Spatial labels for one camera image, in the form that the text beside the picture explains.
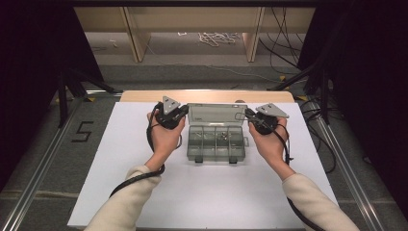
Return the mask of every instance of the transparent plastic box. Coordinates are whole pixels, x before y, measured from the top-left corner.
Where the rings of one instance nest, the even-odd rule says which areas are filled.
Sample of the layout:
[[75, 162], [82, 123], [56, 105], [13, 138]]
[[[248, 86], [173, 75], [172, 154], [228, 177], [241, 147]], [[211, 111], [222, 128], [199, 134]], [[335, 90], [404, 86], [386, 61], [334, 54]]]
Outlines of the transparent plastic box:
[[242, 123], [246, 105], [189, 104], [190, 161], [236, 164], [245, 158]]

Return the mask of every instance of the person's right hand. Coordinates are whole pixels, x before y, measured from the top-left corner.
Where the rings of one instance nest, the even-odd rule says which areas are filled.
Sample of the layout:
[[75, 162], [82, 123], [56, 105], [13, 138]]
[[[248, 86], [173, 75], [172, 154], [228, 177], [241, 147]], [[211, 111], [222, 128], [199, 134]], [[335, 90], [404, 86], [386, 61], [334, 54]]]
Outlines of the person's right hand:
[[[277, 118], [278, 124], [286, 127], [287, 120], [283, 117]], [[258, 152], [269, 163], [283, 162], [283, 143], [276, 137], [274, 133], [262, 135], [258, 133], [252, 122], [249, 122], [249, 133], [252, 135]], [[278, 125], [275, 131], [282, 137], [284, 141], [288, 139], [285, 129]]]

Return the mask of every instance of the gray floor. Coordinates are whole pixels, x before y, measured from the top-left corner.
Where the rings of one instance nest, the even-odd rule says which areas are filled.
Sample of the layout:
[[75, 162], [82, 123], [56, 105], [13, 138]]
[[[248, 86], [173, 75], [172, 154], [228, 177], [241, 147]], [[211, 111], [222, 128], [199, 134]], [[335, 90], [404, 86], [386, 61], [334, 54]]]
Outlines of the gray floor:
[[[96, 60], [106, 83], [122, 90], [170, 90], [170, 89], [217, 89], [217, 90], [265, 90], [276, 86], [280, 76], [271, 69], [295, 73], [291, 66], [269, 54], [261, 44], [258, 46], [255, 63], [248, 63], [244, 55], [242, 40], [235, 44], [209, 47], [198, 41], [197, 34], [185, 36], [154, 34], [150, 40], [143, 63], [135, 64], [132, 52], [123, 34], [88, 34]], [[271, 45], [268, 38], [262, 40]], [[293, 46], [301, 47], [297, 37], [291, 38]], [[276, 50], [287, 59], [292, 59], [287, 49]], [[292, 85], [289, 91], [303, 95], [304, 82]], [[96, 87], [85, 84], [88, 90]], [[64, 140], [48, 169], [36, 197], [34, 198], [19, 230], [74, 230], [66, 226], [71, 210], [87, 177], [95, 151], [103, 136], [109, 116], [118, 97], [100, 96], [93, 101], [81, 103], [71, 121]], [[333, 100], [331, 107], [336, 107]], [[91, 131], [87, 142], [72, 142], [83, 139], [77, 129], [83, 121], [83, 130]], [[334, 131], [342, 150], [350, 161], [365, 193], [375, 208], [384, 230], [408, 230], [407, 220], [399, 211], [373, 167], [364, 162], [364, 151], [352, 134], [345, 119], [338, 112], [330, 113], [330, 127]], [[30, 150], [23, 156], [9, 184], [0, 194], [0, 223], [3, 224], [21, 192], [26, 188], [43, 154], [57, 131], [59, 123], [58, 103], [53, 100], [44, 118], [38, 135]], [[316, 122], [311, 123], [319, 128]], [[312, 136], [316, 147], [318, 140]], [[332, 166], [333, 158], [323, 144], [319, 156], [325, 169]], [[341, 170], [327, 174], [340, 207], [352, 218], [361, 230], [369, 230], [366, 221], [352, 195]]]

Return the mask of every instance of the sweater sleeve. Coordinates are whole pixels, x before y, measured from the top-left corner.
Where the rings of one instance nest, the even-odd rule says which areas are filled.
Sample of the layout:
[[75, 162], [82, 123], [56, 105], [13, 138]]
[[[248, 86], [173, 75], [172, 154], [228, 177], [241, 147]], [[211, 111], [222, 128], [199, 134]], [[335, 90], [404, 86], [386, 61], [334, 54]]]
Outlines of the sweater sleeve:
[[[126, 179], [148, 172], [150, 169], [146, 166], [133, 167]], [[99, 209], [86, 230], [135, 231], [141, 209], [160, 181], [160, 176], [149, 177], [121, 189]]]
[[294, 174], [283, 183], [286, 196], [308, 220], [324, 230], [359, 230], [351, 219], [320, 188], [302, 174]]

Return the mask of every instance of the small metal part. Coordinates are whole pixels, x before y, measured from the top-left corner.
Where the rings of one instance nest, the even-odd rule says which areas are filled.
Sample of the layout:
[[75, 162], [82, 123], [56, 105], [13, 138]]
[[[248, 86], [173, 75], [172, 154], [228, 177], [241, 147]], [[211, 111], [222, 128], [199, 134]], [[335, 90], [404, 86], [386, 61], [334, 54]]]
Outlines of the small metal part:
[[268, 103], [266, 105], [263, 105], [261, 107], [256, 108], [256, 110], [266, 116], [277, 116], [277, 117], [285, 117], [289, 118], [289, 115], [287, 115], [285, 112], [280, 110], [278, 107], [276, 107], [272, 103]]
[[165, 110], [165, 115], [168, 115], [169, 113], [173, 112], [174, 109], [180, 106], [179, 102], [167, 96], [163, 96], [163, 104], [164, 104], [163, 108]]

